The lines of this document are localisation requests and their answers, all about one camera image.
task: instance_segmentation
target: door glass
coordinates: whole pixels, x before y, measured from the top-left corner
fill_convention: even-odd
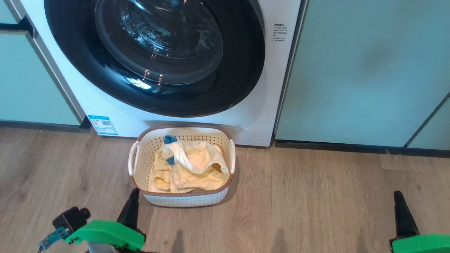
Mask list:
[[[157,83],[201,81],[222,59],[220,28],[200,0],[98,0],[95,25],[121,64]]]

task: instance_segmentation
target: blue fabric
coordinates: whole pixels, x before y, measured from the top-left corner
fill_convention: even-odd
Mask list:
[[[164,136],[164,144],[170,144],[170,143],[176,142],[176,141],[178,141],[178,139],[176,139],[173,136]],[[167,159],[166,161],[169,165],[175,164],[175,160],[173,159],[173,156],[171,158]]]

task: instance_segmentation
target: sticker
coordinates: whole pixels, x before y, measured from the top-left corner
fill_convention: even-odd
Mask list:
[[[88,115],[88,117],[97,130],[97,133],[101,135],[117,135],[116,129],[108,117],[92,115]]]
[[[280,42],[286,41],[288,28],[283,23],[274,24],[274,33],[272,34],[272,41]]]

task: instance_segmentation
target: washing machine door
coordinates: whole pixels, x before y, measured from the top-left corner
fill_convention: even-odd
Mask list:
[[[63,53],[90,82],[142,110],[224,111],[255,87],[262,25],[248,0],[45,0]]]

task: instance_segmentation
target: light blue cabinet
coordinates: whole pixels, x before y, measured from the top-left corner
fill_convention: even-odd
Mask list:
[[[408,147],[450,150],[450,99],[443,104]]]
[[[450,1],[310,0],[278,140],[404,146],[450,91]]]
[[[8,6],[4,1],[0,1],[0,23],[17,24],[16,19],[11,14]]]
[[[17,24],[4,1],[0,23]],[[0,31],[0,120],[80,125],[28,32]]]

